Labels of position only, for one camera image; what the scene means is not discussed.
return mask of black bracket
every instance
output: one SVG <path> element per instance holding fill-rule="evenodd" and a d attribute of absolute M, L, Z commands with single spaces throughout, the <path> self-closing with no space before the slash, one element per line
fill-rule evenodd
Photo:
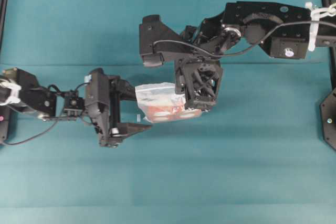
<path fill-rule="evenodd" d="M 7 0 L 0 0 L 0 49 L 2 45 L 2 36 L 6 17 L 6 7 Z M 10 119 L 10 108 L 6 106 L 0 106 L 0 138 L 2 141 L 7 140 L 9 119 Z"/>
<path fill-rule="evenodd" d="M 328 7 L 336 0 L 322 0 Z M 336 150 L 336 47 L 330 47 L 330 80 L 333 91 L 321 103 L 321 119 L 324 140 Z"/>

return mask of screw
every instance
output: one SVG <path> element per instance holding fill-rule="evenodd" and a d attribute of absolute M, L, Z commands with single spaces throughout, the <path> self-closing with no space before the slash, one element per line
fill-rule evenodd
<path fill-rule="evenodd" d="M 282 13 L 286 13 L 286 12 L 288 12 L 288 10 L 289 10 L 289 8 L 288 8 L 287 6 L 282 6 L 282 7 L 280 7 L 280 11 L 281 11 Z"/>
<path fill-rule="evenodd" d="M 294 56 L 294 51 L 290 47 L 285 48 L 284 53 L 287 57 L 293 57 Z"/>

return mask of teal tabletop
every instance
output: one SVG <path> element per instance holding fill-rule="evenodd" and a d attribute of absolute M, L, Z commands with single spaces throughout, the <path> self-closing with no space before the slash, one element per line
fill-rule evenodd
<path fill-rule="evenodd" d="M 144 68 L 142 17 L 180 32 L 226 2 L 304 7 L 321 0 L 8 0 L 0 68 L 73 89 L 96 67 L 132 85 L 173 82 L 173 65 Z M 234 48 L 246 47 L 245 42 Z M 270 59 L 260 48 L 222 59 L 218 104 L 191 120 L 155 124 L 116 149 L 93 128 L 60 122 L 0 147 L 0 223 L 336 223 L 336 152 L 319 104 L 331 91 L 329 51 Z M 122 120 L 142 114 L 123 102 Z M 13 114 L 9 141 L 49 127 Z"/>

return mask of plastic bag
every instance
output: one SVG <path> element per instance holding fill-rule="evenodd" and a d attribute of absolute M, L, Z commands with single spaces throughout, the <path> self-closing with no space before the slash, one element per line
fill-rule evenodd
<path fill-rule="evenodd" d="M 186 110 L 185 94 L 175 94 L 174 83 L 145 84 L 135 87 L 138 107 L 151 123 L 196 118 L 201 110 Z"/>

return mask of metal bracket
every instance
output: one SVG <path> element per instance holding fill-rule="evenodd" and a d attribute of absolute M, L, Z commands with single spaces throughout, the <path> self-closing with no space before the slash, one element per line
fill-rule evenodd
<path fill-rule="evenodd" d="M 336 89 L 320 105 L 324 140 L 336 150 Z"/>

